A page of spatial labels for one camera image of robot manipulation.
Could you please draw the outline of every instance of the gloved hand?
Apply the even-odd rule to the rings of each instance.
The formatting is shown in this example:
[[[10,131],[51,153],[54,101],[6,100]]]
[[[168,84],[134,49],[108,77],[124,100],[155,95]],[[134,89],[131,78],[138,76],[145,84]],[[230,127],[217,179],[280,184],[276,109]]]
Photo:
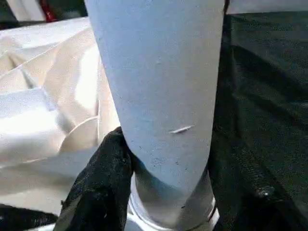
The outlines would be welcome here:
[[[124,230],[132,173],[130,150],[117,128],[78,175],[54,231]]]

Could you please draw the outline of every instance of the dark cloth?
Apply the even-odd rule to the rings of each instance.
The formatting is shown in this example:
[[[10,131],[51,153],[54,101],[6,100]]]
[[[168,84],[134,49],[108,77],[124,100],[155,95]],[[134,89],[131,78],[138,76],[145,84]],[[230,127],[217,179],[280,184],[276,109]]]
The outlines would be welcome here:
[[[269,224],[252,207],[280,211],[280,221],[307,217],[307,38],[308,12],[225,16],[208,163],[224,231],[241,230],[234,224],[247,214]],[[262,207],[266,200],[277,204]],[[281,215],[285,208],[292,212]]]

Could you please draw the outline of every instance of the black fabric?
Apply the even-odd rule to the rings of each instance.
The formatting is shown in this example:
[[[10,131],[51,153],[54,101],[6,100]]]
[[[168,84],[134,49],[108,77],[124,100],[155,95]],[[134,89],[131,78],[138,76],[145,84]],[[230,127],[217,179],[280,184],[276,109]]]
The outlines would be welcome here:
[[[51,213],[0,204],[0,230],[24,231],[53,224],[58,217]]]
[[[122,231],[132,164],[121,128],[110,132],[63,202],[55,231]]]
[[[255,159],[245,157],[248,169],[260,169],[270,183],[260,182],[277,181],[293,214],[307,217],[307,74],[308,12],[225,17],[209,161],[223,230],[231,230],[245,186],[254,183],[238,159],[232,164],[238,145]]]

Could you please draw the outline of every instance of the pvc pipe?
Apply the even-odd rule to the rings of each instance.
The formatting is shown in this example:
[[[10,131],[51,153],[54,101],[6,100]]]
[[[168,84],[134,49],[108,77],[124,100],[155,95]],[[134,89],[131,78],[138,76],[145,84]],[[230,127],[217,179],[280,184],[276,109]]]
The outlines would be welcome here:
[[[86,0],[124,136],[131,201],[157,230],[205,222],[224,0]]]

